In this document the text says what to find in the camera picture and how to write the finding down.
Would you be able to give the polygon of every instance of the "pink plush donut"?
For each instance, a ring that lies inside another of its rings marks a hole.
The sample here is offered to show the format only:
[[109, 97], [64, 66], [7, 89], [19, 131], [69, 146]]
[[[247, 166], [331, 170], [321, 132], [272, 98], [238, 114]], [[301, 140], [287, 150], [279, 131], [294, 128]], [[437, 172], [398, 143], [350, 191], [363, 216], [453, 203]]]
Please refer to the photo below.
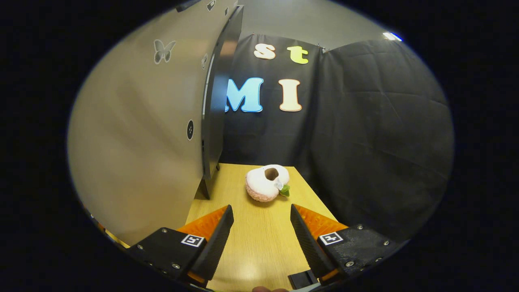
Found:
[[249, 196], [259, 202], [270, 202], [279, 194], [279, 183], [289, 182], [289, 172], [277, 164], [253, 169], [245, 175], [245, 188]]

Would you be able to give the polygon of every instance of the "wooden table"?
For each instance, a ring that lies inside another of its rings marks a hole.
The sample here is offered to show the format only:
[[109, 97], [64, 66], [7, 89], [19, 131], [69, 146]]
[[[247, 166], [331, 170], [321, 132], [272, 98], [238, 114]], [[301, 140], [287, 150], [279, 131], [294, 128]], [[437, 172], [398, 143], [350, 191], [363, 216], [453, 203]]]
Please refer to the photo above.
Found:
[[245, 175], [261, 166], [220, 163], [215, 172], [211, 199], [197, 193], [186, 223], [223, 206], [231, 205], [234, 224], [213, 280], [207, 288], [250, 292], [256, 286], [292, 290], [288, 275], [310, 269], [290, 222], [291, 204], [301, 205], [335, 219], [294, 167], [290, 197], [260, 203], [245, 190]]

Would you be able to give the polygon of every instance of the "black fabric curtain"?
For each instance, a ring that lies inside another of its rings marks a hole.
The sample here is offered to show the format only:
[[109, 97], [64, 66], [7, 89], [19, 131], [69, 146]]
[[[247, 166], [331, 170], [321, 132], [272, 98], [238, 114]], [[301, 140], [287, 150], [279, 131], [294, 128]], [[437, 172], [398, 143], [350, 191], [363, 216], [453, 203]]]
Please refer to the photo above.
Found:
[[[276, 57], [255, 57], [257, 44], [273, 45]], [[291, 60], [293, 46], [308, 51], [308, 63]], [[251, 77], [264, 79], [263, 110], [226, 113], [221, 162], [295, 166], [340, 222], [395, 240], [410, 238], [434, 212], [454, 131], [439, 84], [405, 44], [367, 41], [323, 52], [250, 35], [238, 44], [231, 79], [239, 89]], [[300, 81], [300, 111], [280, 110], [280, 79]]]

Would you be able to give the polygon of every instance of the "green leaf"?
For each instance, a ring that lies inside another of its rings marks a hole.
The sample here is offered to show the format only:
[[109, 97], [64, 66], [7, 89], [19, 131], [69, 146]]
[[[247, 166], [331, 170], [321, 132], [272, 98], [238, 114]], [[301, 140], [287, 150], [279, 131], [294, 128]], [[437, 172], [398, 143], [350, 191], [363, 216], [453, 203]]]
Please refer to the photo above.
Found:
[[289, 185], [284, 185], [283, 189], [281, 189], [281, 191], [279, 191], [279, 194], [282, 196], [288, 197], [288, 196], [290, 196], [289, 189], [290, 189]]

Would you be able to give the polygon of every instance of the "letter m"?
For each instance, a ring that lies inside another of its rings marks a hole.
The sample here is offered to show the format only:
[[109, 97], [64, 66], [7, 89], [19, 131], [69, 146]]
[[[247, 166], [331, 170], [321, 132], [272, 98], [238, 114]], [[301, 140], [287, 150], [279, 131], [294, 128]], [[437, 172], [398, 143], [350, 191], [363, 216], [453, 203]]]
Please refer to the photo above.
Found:
[[[230, 107], [233, 111], [237, 111], [243, 99], [245, 102], [241, 107], [244, 112], [260, 112], [263, 107], [260, 105], [260, 86], [263, 83], [262, 78], [254, 77], [249, 78], [240, 90], [232, 79], [229, 79], [227, 84], [227, 100], [229, 101]], [[229, 106], [225, 105], [225, 112], [229, 110]]]

